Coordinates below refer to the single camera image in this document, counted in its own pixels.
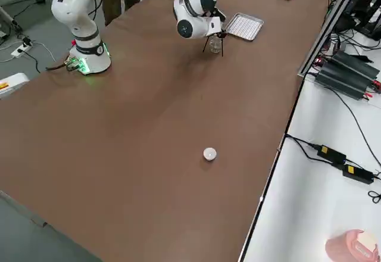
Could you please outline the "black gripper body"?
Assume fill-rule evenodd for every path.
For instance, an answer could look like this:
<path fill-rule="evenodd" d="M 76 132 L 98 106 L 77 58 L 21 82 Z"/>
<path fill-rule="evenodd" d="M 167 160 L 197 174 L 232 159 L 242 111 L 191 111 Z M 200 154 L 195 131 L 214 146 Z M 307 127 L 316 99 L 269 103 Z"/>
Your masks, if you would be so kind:
<path fill-rule="evenodd" d="M 214 7 L 211 11 L 205 13 L 206 17 L 218 17 L 220 21 L 226 20 L 226 15 L 219 10 L 217 7 Z"/>

